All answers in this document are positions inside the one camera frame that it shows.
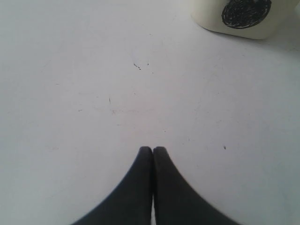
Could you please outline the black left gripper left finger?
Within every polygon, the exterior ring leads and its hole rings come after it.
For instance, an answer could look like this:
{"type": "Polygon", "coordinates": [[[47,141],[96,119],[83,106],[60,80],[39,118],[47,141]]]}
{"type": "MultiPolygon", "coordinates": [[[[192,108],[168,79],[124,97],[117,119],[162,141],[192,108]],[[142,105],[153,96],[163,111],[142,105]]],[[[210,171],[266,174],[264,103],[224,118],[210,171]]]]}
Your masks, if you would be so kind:
{"type": "Polygon", "coordinates": [[[75,225],[150,225],[153,153],[143,146],[117,187],[75,225]]]}

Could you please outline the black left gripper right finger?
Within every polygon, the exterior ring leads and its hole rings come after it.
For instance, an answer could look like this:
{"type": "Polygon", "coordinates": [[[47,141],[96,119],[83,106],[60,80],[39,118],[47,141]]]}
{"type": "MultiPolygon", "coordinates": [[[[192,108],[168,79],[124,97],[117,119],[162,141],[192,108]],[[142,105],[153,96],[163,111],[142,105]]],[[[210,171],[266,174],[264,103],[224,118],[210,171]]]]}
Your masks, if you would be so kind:
{"type": "Polygon", "coordinates": [[[156,147],[154,159],[154,209],[157,225],[236,225],[186,182],[166,148],[156,147]]]}

